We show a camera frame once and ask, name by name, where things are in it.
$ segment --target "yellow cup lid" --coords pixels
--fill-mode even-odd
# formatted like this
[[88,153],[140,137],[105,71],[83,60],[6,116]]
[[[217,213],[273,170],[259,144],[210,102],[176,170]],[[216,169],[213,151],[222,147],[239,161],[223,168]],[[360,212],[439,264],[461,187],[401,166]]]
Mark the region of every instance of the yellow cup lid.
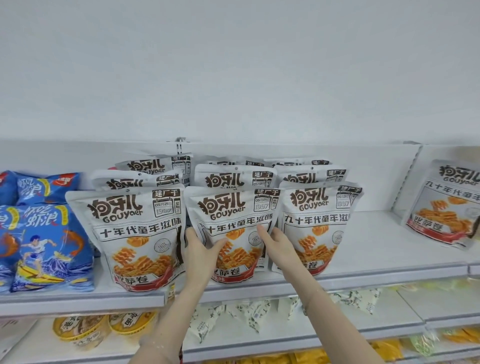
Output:
[[128,312],[114,314],[108,317],[113,331],[127,335],[142,330],[155,317],[156,312]]
[[53,320],[53,331],[62,340],[77,340],[95,331],[104,317],[104,315],[57,317]]

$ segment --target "person's right hand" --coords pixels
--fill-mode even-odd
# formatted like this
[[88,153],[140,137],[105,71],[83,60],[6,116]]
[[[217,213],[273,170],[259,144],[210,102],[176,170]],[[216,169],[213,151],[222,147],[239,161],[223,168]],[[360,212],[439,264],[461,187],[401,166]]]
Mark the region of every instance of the person's right hand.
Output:
[[268,256],[282,270],[287,280],[296,269],[304,268],[293,244],[282,233],[282,230],[273,228],[272,236],[270,236],[262,225],[257,225],[257,232],[267,247]]

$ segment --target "blue snack bag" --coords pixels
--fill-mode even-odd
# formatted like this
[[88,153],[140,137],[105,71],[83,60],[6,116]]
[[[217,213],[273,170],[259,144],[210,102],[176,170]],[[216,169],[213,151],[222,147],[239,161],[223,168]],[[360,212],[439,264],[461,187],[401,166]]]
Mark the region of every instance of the blue snack bag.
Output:
[[18,207],[0,206],[0,292],[10,289],[20,259],[25,233],[20,222],[22,213]]
[[94,289],[92,248],[70,206],[28,206],[20,220],[25,235],[12,292]]
[[65,194],[78,188],[79,173],[64,173],[38,178],[17,173],[18,202],[20,205],[65,204]]
[[17,203],[17,176],[12,171],[0,173],[0,205],[15,206]]

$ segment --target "snack cup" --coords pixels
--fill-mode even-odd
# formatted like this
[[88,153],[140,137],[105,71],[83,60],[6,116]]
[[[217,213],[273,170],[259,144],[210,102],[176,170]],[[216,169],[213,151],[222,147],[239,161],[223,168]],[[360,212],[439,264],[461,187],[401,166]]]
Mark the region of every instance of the snack cup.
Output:
[[96,348],[110,333],[107,315],[57,317],[53,332],[81,351]]
[[148,335],[155,327],[158,314],[151,312],[129,312],[108,316],[111,330],[122,335],[130,344],[138,345],[143,335]]

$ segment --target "white wall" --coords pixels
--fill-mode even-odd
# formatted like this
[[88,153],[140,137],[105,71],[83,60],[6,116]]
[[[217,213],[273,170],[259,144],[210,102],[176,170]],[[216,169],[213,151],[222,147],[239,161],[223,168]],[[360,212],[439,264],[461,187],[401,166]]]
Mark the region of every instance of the white wall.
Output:
[[0,0],[0,137],[480,142],[478,0]]

